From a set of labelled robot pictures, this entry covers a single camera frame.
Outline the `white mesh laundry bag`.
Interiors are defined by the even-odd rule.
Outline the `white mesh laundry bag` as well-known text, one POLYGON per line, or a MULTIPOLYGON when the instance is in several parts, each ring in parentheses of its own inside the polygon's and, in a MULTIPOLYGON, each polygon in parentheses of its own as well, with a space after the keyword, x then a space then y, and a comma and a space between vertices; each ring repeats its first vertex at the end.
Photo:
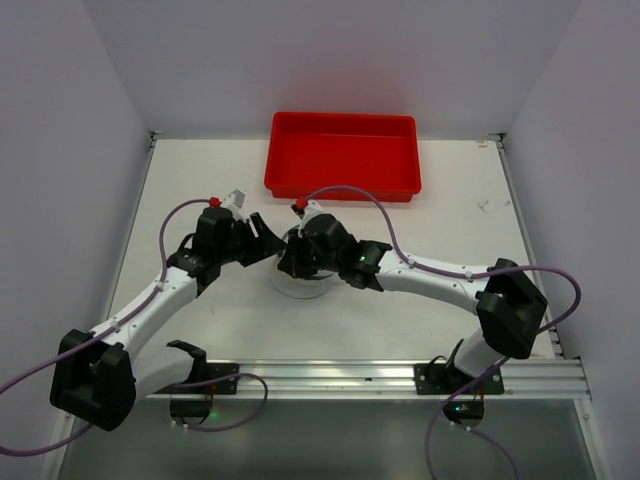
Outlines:
MULTIPOLYGON (((296 227, 292 227, 289 230, 297 230, 296 227)), ((288 231, 282 236, 285 243, 288 231)), ((315 280, 294 279, 277 269, 277 264, 282 254, 276 256, 273 270, 270 274, 271 283, 279 292, 296 299, 312 299, 323 295, 327 291, 329 280, 334 276, 333 273, 323 271, 320 273, 321 277, 315 280)))

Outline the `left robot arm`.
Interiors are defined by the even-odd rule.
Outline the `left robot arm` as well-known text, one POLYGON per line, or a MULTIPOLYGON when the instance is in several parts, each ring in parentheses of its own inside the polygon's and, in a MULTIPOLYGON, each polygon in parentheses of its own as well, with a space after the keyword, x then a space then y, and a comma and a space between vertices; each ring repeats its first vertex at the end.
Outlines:
POLYGON ((150 394, 204 387, 212 378, 205 350, 173 340, 156 356, 142 358, 141 351, 219 278, 223 266, 248 267, 285 247, 257 213, 242 217, 230 208, 205 208, 194 232, 163 256, 159 275, 135 300, 90 331, 73 329, 62 338, 51 405, 113 431, 150 394))

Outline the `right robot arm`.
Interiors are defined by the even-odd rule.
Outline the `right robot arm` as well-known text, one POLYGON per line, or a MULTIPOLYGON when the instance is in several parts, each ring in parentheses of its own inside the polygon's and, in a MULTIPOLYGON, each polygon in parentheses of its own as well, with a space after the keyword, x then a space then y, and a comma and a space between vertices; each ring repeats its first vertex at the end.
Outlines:
POLYGON ((283 240, 271 281, 289 297, 321 296, 336 276, 356 289, 416 294, 475 315, 478 329, 456 344, 441 381, 470 381, 503 358, 531 356, 548 302, 508 259, 479 273, 454 265, 423 270, 422 258, 401 255, 385 242, 359 240, 327 213, 289 229, 283 240))

